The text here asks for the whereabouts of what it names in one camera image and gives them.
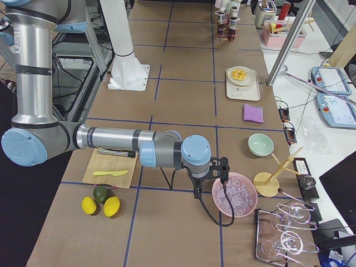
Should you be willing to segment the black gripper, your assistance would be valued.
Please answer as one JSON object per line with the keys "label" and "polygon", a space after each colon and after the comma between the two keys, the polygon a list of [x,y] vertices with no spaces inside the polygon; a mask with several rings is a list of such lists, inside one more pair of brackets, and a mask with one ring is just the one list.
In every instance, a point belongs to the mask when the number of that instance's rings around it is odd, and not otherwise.
{"label": "black gripper", "polygon": [[211,157],[209,167],[209,180],[219,179],[226,186],[229,181],[229,160],[223,156],[221,158]]}

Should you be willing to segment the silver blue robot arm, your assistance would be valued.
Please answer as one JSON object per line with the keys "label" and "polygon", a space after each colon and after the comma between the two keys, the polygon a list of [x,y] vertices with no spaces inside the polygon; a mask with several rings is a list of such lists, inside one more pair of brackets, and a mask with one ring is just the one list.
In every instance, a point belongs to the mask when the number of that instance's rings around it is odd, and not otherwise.
{"label": "silver blue robot arm", "polygon": [[229,164],[211,154],[206,138],[185,139],[176,131],[91,127],[59,121],[52,111],[52,32],[86,30],[85,1],[5,1],[14,30],[17,114],[1,138],[6,156],[17,165],[34,166],[74,149],[130,150],[147,167],[186,169],[194,189],[207,179],[226,185]]}

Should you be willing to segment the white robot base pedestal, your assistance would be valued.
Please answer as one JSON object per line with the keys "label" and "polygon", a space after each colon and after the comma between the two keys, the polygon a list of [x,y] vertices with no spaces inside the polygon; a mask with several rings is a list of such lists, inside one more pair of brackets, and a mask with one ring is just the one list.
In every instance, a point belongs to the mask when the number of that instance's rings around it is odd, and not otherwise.
{"label": "white robot base pedestal", "polygon": [[108,88],[144,91],[150,66],[141,64],[134,54],[125,2],[104,0],[100,5],[115,55]]}

